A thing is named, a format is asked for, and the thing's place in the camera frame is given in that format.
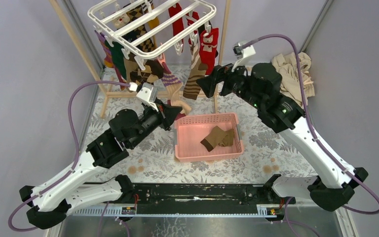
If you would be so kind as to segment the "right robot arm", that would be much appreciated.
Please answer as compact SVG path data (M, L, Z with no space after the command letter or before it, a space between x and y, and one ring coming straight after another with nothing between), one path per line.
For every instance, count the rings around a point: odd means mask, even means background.
M247 71L233 64L217 65L210 75L196 82L212 97L218 83L221 96L233 93L257 110L258 118L268 128L293 145L314 168L311 177L273 175L263 190L264 199L276 203L281 198L295 197L312 200L327 211L347 204L358 183L368 177L367 171L355 168L330 149L323 151L310 131L304 110L291 98L281 94L282 76L270 63L258 63Z

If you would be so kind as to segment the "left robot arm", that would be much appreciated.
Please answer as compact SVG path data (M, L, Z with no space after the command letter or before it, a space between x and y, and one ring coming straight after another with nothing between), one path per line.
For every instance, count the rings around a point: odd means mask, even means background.
M123 109L109 121L109 129L88 144L74 162L74 168L62 172L40 186L24 186L20 196L30 209L27 219L33 226L45 230L64 221L77 210L106 201L127 203L134 196L134 186L127 175L118 175L100 185L82 189L80 186L98 173L109 170L129 156L158 127L170 130L181 107L155 101L156 109L144 106L137 115Z

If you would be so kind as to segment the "beige purple striped sock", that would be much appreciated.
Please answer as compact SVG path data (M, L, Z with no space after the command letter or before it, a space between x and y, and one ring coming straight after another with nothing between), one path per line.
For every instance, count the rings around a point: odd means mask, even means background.
M180 91L183 83L168 68L164 54L158 56L157 61L163 68L163 77L161 78L161 81L167 91L168 104L182 108L176 119L187 116L191 112L192 108L181 99Z

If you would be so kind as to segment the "plain brown sock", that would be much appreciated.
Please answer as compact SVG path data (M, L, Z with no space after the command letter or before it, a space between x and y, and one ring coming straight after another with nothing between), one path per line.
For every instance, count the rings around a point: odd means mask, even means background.
M215 126L211 132L200 142L207 151L211 152L216 147L230 147L234 142L234 129L222 130Z

